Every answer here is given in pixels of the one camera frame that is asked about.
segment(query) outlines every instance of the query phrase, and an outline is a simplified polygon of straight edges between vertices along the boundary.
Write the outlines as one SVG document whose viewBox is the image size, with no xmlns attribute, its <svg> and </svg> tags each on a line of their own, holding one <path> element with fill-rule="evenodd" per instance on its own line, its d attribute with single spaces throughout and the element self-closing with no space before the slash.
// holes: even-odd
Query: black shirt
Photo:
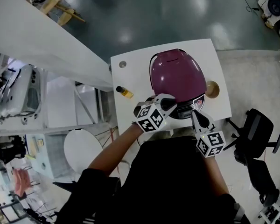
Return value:
<svg viewBox="0 0 280 224">
<path fill-rule="evenodd" d="M 113 178 L 84 170 L 56 223 L 233 223 L 235 200 L 212 194 L 195 144 L 191 137 L 144 143 L 116 193 Z"/>
</svg>

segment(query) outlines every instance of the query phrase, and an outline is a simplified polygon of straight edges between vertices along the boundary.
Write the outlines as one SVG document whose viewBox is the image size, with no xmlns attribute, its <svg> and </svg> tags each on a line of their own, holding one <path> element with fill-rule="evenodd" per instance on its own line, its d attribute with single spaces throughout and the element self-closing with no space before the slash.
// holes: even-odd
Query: purple appliance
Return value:
<svg viewBox="0 0 280 224">
<path fill-rule="evenodd" d="M 189 54 L 181 49 L 168 50 L 150 60 L 150 82 L 155 94 L 169 94 L 176 98 L 177 108 L 170 114 L 174 119 L 191 117 L 193 109 L 201 110 L 205 101 L 204 75 Z M 163 109 L 166 101 L 161 103 Z"/>
</svg>

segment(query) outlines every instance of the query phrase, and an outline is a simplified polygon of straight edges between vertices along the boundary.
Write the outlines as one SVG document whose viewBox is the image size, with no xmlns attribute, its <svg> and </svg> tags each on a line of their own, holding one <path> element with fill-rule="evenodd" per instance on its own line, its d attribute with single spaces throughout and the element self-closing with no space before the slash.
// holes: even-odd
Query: black bottle cap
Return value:
<svg viewBox="0 0 280 224">
<path fill-rule="evenodd" d="M 125 90 L 121 86 L 117 86 L 116 91 L 119 93 L 123 93 Z"/>
</svg>

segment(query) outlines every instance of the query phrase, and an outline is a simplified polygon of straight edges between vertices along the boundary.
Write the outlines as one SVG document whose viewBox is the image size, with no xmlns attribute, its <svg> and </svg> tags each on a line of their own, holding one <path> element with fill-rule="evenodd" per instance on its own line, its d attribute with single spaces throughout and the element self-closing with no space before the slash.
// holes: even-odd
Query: white pillar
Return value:
<svg viewBox="0 0 280 224">
<path fill-rule="evenodd" d="M 0 0 L 0 53 L 112 90 L 108 64 L 25 0 Z"/>
</svg>

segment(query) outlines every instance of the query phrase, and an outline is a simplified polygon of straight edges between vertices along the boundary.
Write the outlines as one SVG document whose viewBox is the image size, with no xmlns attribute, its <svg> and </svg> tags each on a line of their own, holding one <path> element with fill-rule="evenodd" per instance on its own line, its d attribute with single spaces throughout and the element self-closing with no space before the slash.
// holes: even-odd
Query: bottle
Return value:
<svg viewBox="0 0 280 224">
<path fill-rule="evenodd" d="M 134 95 L 133 93 L 128 91 L 126 88 L 121 87 L 121 86 L 117 86 L 116 91 L 119 92 L 120 94 L 122 94 L 124 97 L 127 97 L 129 99 L 132 98 Z"/>
</svg>

